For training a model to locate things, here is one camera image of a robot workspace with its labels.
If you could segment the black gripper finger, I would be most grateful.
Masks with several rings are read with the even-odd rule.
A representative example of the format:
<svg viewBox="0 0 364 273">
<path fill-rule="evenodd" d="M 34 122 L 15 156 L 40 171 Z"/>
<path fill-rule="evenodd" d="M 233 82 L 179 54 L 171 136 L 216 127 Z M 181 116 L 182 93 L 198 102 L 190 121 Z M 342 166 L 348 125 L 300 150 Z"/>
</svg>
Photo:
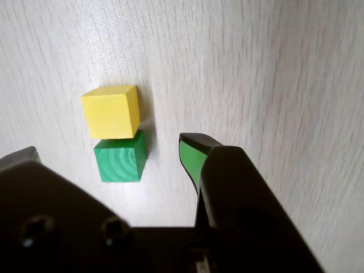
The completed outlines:
<svg viewBox="0 0 364 273">
<path fill-rule="evenodd" d="M 39 161 L 1 159 L 2 272 L 146 272 L 128 224 Z"/>
<path fill-rule="evenodd" d="M 321 272 L 322 267 L 244 150 L 202 133 L 179 135 L 223 272 Z"/>
</svg>

